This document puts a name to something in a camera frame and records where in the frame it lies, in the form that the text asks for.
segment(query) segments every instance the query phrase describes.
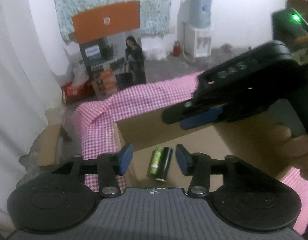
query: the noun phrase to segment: pink gingham cloth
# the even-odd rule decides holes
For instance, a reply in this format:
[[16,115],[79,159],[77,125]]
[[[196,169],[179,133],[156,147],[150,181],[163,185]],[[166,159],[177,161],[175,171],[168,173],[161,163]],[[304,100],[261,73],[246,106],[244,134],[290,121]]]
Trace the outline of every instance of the pink gingham cloth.
[[[105,101],[82,103],[75,110],[72,120],[82,138],[83,158],[96,159],[102,153],[117,152],[113,123],[191,98],[197,86],[197,75],[138,85]],[[117,181],[121,190],[124,190],[124,176],[117,176]],[[282,182],[292,187],[302,200],[302,210],[294,229],[303,234],[308,223],[308,181],[300,177],[299,170],[292,168]],[[96,175],[86,175],[85,184],[93,191],[98,191]]]

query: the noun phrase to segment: black battery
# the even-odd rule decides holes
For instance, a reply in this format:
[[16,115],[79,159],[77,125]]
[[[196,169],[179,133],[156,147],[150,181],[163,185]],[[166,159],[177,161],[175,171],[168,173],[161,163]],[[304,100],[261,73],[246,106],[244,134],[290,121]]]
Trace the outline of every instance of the black battery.
[[155,180],[166,182],[166,177],[167,177],[172,155],[173,155],[173,149],[169,147],[164,147],[161,153],[161,158],[159,161],[159,166],[157,169]]

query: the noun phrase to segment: blue gripper pad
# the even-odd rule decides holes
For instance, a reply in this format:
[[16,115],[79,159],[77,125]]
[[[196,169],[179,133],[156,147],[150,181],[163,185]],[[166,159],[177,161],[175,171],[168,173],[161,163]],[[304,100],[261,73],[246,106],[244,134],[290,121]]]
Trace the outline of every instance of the blue gripper pad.
[[198,127],[207,123],[214,122],[218,116],[223,112],[220,107],[211,107],[208,111],[198,114],[180,121],[180,127],[183,130],[188,130],[194,127]]
[[177,164],[184,176],[189,176],[189,170],[193,167],[192,155],[181,144],[176,145],[175,156]]
[[132,158],[133,158],[133,145],[131,143],[127,143],[118,152],[119,175],[124,175],[126,173]]

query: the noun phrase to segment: metal screw head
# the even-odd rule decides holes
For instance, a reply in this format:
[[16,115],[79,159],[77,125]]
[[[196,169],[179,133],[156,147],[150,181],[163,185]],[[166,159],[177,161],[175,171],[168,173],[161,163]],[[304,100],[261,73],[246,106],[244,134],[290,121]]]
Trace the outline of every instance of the metal screw head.
[[114,195],[117,191],[115,187],[105,187],[102,189],[102,192],[106,195]]
[[194,194],[204,194],[207,192],[207,189],[202,186],[195,186],[191,188],[191,192],[193,192]]
[[190,107],[191,105],[192,105],[192,102],[186,102],[186,103],[184,104],[185,107]]

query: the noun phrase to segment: red container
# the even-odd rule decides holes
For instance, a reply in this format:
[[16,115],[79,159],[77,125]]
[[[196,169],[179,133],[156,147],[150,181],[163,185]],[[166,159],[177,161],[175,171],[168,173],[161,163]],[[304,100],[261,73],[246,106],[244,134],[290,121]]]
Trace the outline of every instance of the red container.
[[72,104],[95,95],[93,86],[89,81],[78,87],[71,87],[71,84],[72,82],[62,86],[62,101],[64,104]]
[[174,42],[173,56],[174,57],[180,56],[180,43],[178,41]]

